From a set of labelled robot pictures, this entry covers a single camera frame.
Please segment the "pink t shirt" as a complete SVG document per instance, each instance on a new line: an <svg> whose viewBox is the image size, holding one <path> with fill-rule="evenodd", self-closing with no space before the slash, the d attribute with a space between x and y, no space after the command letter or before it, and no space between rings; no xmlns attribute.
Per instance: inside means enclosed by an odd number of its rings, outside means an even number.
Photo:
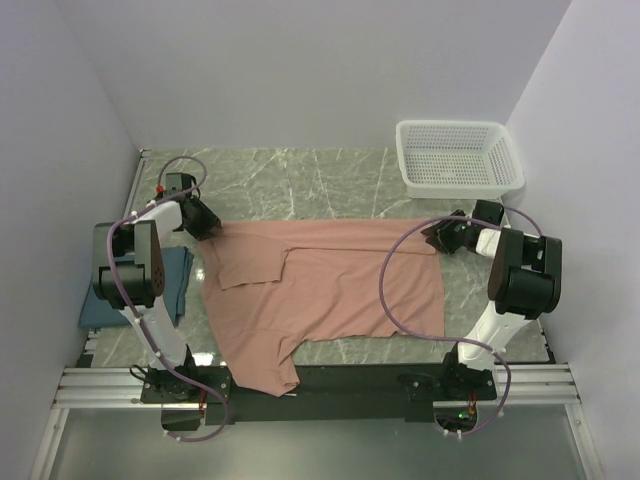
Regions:
<svg viewBox="0 0 640 480"><path fill-rule="evenodd" d="M445 289L436 250L412 236L410 219L229 222L199 244L201 296L235 382L276 397L299 376L305 341L384 338L403 325L444 334Z"/></svg>

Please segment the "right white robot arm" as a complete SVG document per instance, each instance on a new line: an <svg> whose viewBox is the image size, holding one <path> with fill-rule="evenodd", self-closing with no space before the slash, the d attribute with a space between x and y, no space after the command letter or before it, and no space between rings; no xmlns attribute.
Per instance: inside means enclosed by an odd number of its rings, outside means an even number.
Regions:
<svg viewBox="0 0 640 480"><path fill-rule="evenodd" d="M456 210L421 231L440 253L452 255L464 248L492 260L488 304L465 340L445 356L453 365L438 377L440 390L452 399L473 388L470 370L493 369L514 335L552 312L560 300L562 241L540 229L531 235L512 228L505 219L508 210L499 202L478 200L470 215Z"/></svg>

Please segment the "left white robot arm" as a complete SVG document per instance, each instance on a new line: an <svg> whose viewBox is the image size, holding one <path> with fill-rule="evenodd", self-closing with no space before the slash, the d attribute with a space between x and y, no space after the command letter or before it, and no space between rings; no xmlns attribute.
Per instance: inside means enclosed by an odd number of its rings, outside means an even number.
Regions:
<svg viewBox="0 0 640 480"><path fill-rule="evenodd" d="M93 229L92 287L133 327L151 356L143 381L164 387L176 401L193 399L200 388L197 367L164 301L168 275L161 240L185 231L197 241L212 238L221 220L200 199L196 178L169 173L139 214Z"/></svg>

